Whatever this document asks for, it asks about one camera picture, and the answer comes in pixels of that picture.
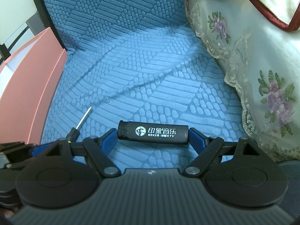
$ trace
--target white logo on lighter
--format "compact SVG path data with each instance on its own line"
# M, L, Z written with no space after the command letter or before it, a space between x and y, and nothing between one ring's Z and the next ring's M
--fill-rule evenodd
M146 129L145 129L143 126L138 126L138 127L135 129L135 133L136 133L136 135L138 135L138 136L143 136L143 135L145 135L145 133L146 133Z

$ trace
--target black lighter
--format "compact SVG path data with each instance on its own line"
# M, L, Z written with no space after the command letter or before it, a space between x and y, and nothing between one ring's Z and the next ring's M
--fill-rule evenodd
M120 121L118 138L128 141L187 145L188 125Z

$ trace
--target screwdriver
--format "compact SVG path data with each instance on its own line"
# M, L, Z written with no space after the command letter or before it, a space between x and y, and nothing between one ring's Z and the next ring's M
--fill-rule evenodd
M92 107L90 107L83 118L80 120L79 124L77 125L76 128L72 128L71 131L68 133L66 139L68 140L69 143L76 142L79 135L80 135L80 129L82 125L84 124L85 120L88 118L90 112L92 111Z
M90 107L86 111L86 113L84 114L83 118L80 120L80 122L77 125L77 127L76 128L72 128L71 131L68 133L66 139L68 140L69 143L77 141L77 139L79 137L79 134L80 134L80 129L81 129L82 125L84 124L85 120L88 118L88 116L91 113L91 111L92 111L92 107ZM31 151L31 156L32 157L37 157L39 154L41 154L44 150L46 150L52 144L53 144L53 142L36 146Z

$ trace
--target red fabric trim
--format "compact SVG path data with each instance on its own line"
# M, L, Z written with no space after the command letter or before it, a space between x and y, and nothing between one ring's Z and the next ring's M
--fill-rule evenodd
M290 24L286 24L282 22L279 18L276 17L274 13L272 13L261 1L259 0L249 0L253 6L272 24L277 26L278 28L284 31L296 31L300 26L300 4L298 5L294 16Z

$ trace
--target pink panel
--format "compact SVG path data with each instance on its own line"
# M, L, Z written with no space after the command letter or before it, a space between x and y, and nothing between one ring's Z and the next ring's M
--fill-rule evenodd
M35 40L37 42L15 70L0 98L0 143L25 141L28 144L33 141L40 144L49 105L67 53L52 30L47 28L6 63Z
M47 117L48 109L50 107L53 94L56 90L57 83L59 78L64 70L65 63L67 61L67 52L64 50L53 69L51 76L45 86L44 92L40 98L40 102L38 104L31 130L29 133L27 143L40 144L41 137L44 129L45 120Z

